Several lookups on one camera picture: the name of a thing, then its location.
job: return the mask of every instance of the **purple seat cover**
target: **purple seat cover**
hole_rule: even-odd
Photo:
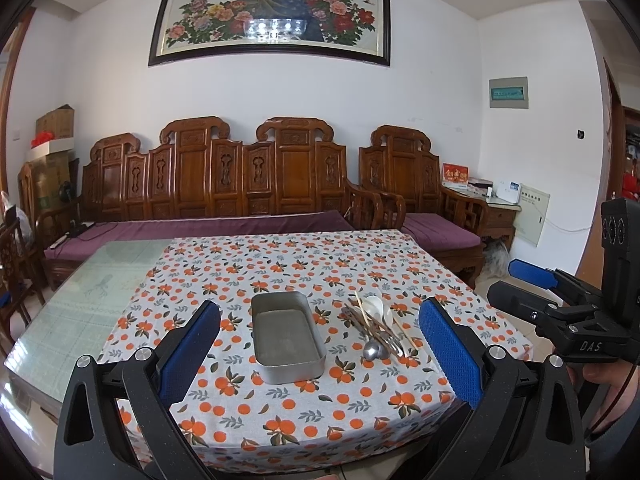
[[[425,251],[467,249],[481,244],[480,237],[433,213],[407,213],[400,229]]]
[[[241,218],[107,222],[96,224],[78,238],[67,240],[55,249],[46,249],[44,255],[48,260],[84,262],[105,243],[114,241],[352,230],[353,227],[337,211]]]

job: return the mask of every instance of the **metal screw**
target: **metal screw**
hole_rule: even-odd
[[[564,364],[564,361],[562,361],[562,358],[558,355],[550,355],[549,362],[551,363],[552,366],[555,366],[556,368],[559,368]]]
[[[78,368],[86,368],[90,362],[91,356],[82,355],[78,358],[78,361],[76,361],[76,365],[78,366]]]
[[[494,359],[504,359],[507,355],[507,352],[504,351],[504,348],[501,346],[492,346],[489,348],[489,355]]]
[[[147,359],[149,359],[151,357],[151,354],[152,354],[151,348],[147,348],[145,346],[144,348],[141,348],[140,350],[138,350],[136,352],[136,360],[137,361],[146,361]]]

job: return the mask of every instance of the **metal tray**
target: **metal tray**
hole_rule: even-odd
[[[326,348],[304,294],[256,294],[251,312],[255,360],[265,383],[293,383],[322,375]]]

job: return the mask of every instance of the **human hand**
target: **human hand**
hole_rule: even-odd
[[[630,363],[620,360],[615,363],[587,363],[582,368],[582,376],[586,381],[594,384],[610,384],[610,388],[604,402],[599,407],[591,421],[592,425],[600,419],[605,411],[607,411],[617,394],[622,389],[631,366],[632,365]],[[572,382],[575,383],[574,370],[571,368],[567,369],[569,370]],[[638,367],[636,367],[636,370],[631,377],[629,384],[626,386],[625,391],[622,393],[622,396],[610,411],[609,415],[606,416],[597,428],[593,429],[593,433],[600,433],[606,430],[611,424],[624,415],[626,410],[629,409],[629,406],[631,406],[631,403],[636,398],[636,393],[638,392],[639,376]]]

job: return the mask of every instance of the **plastic bag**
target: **plastic bag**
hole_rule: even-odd
[[[2,204],[4,205],[5,211],[14,206],[11,197],[9,197],[9,195],[5,191],[1,191],[0,194],[2,195]],[[29,224],[29,219],[27,218],[26,213],[18,206],[15,207],[15,214],[18,217],[18,220],[20,220],[20,231],[22,231],[22,239],[24,240],[24,244],[27,246],[27,250],[29,250],[35,242],[33,231],[31,230],[31,225]],[[22,254],[22,247],[20,245],[18,233],[15,234],[15,246],[18,250],[18,254]]]
[[[509,273],[511,257],[502,240],[492,240],[484,248],[484,266],[478,281],[503,278]]]

